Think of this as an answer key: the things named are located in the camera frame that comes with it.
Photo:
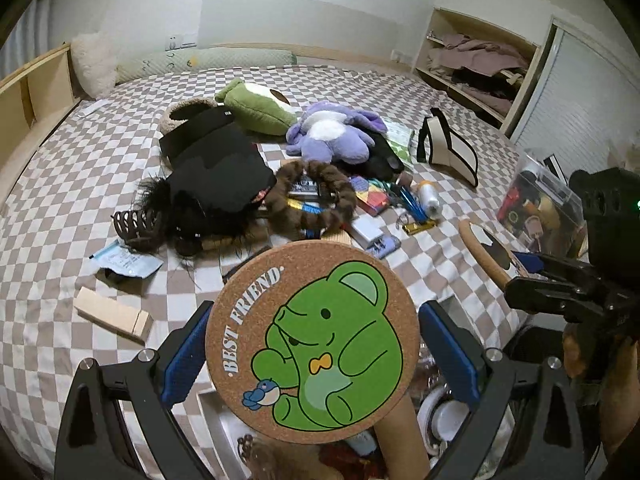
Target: green plush toy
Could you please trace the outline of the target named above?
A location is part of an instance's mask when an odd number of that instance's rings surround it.
[[[283,136],[297,120],[280,92],[242,79],[234,79],[218,92],[216,101],[229,107],[243,128],[262,134]]]
[[[265,349],[252,359],[259,403],[280,426],[326,431],[350,426],[392,395],[402,373],[398,336],[385,317],[388,291],[377,269],[347,262],[280,307]],[[296,395],[282,390],[297,388]]]

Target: fluffy white pillow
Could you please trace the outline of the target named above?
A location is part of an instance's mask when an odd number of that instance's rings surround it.
[[[71,41],[71,60],[78,82],[94,99],[107,97],[116,85],[116,66],[111,45],[104,34],[80,34]]]

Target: metal screw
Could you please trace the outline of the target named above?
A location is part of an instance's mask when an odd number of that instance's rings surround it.
[[[88,370],[94,365],[94,363],[95,361],[92,357],[85,357],[84,359],[82,359],[82,361],[80,361],[80,369]]]
[[[558,370],[559,368],[562,368],[562,362],[560,361],[560,359],[558,359],[555,356],[551,356],[547,358],[546,364],[548,364],[549,367],[552,368],[553,370]]]
[[[148,363],[149,361],[151,361],[151,359],[155,357],[155,355],[156,355],[155,350],[151,348],[145,348],[144,350],[141,350],[140,352],[138,352],[138,359],[143,363]]]
[[[502,360],[502,352],[497,348],[489,348],[486,351],[486,358],[492,363],[497,363]]]

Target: blue bird illustration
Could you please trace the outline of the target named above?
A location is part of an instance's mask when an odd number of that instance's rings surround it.
[[[270,379],[258,383],[255,390],[242,395],[242,405],[250,410],[259,410],[263,406],[271,406],[280,398],[280,387]]]

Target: brown scrunchie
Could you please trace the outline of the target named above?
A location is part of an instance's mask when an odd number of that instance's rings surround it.
[[[289,191],[292,184],[302,176],[303,170],[306,170],[306,174],[319,185],[326,184],[328,190],[336,194],[334,208],[316,214],[289,206]],[[320,231],[351,223],[356,209],[356,193],[349,179],[335,166],[315,160],[306,164],[302,160],[294,160],[276,172],[276,179],[276,185],[264,199],[264,205],[269,212],[269,222],[274,227]]]

